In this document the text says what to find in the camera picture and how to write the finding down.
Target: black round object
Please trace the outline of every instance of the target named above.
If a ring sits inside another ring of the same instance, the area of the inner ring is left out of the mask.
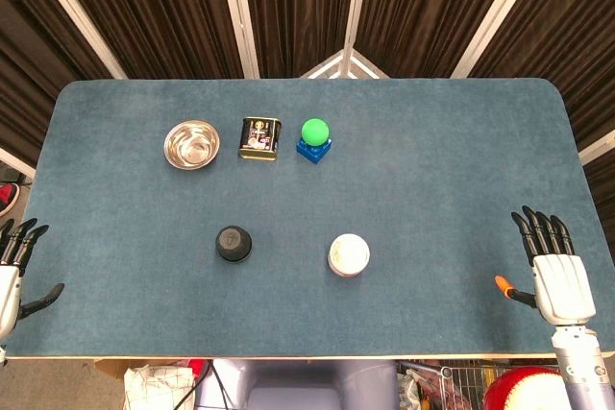
[[[226,226],[215,238],[215,249],[227,261],[238,263],[250,254],[252,237],[239,226]]]

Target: metal basket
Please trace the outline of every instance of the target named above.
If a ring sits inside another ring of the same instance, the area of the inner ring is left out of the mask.
[[[405,369],[435,373],[440,377],[441,410],[483,410],[484,395],[499,376],[518,367],[541,366],[557,369],[552,359],[544,360],[440,360],[439,366],[421,362],[404,361],[400,372]],[[467,400],[459,397],[459,392]]]

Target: black tin can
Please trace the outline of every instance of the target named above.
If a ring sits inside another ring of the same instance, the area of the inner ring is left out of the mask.
[[[239,155],[258,160],[278,157],[278,139],[282,122],[266,117],[246,117],[239,141]]]

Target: red and white object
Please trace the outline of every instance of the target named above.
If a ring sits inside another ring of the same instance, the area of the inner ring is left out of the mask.
[[[9,183],[0,186],[0,216],[6,215],[19,199],[19,186]]]
[[[356,234],[342,234],[333,240],[329,249],[329,266],[341,277],[360,274],[369,263],[369,247]]]
[[[522,367],[496,379],[484,397],[485,410],[570,410],[564,380],[544,367]]]

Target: stainless steel bowl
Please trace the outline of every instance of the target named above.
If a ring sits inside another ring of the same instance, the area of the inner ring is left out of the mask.
[[[218,154],[220,136],[215,128],[201,120],[187,120],[175,126],[164,140],[164,156],[182,170],[196,170]]]

